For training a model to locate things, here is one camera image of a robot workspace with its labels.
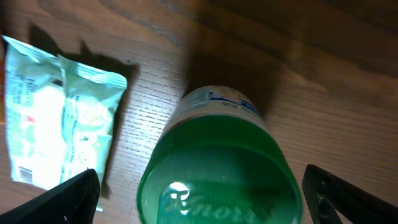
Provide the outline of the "green lidded jar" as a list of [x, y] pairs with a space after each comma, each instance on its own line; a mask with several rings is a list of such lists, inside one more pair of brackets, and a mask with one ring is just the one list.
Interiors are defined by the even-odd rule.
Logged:
[[142, 223], [302, 220], [302, 197], [283, 152], [240, 91], [204, 86], [183, 97], [137, 190]]

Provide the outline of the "teal white wipes pack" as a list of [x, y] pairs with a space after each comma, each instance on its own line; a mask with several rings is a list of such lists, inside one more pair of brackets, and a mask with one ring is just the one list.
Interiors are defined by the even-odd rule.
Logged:
[[6, 38], [11, 178], [49, 190], [94, 169], [104, 177], [124, 76]]

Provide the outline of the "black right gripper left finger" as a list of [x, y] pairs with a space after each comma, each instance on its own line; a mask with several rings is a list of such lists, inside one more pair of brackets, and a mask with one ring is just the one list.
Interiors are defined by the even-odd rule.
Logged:
[[36, 198], [1, 215], [1, 223], [92, 223], [100, 181], [87, 169]]

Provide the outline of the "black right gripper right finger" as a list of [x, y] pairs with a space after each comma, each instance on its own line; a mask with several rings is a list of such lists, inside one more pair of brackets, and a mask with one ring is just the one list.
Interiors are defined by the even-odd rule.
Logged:
[[397, 207], [319, 168], [306, 166], [302, 190], [314, 224], [397, 223]]

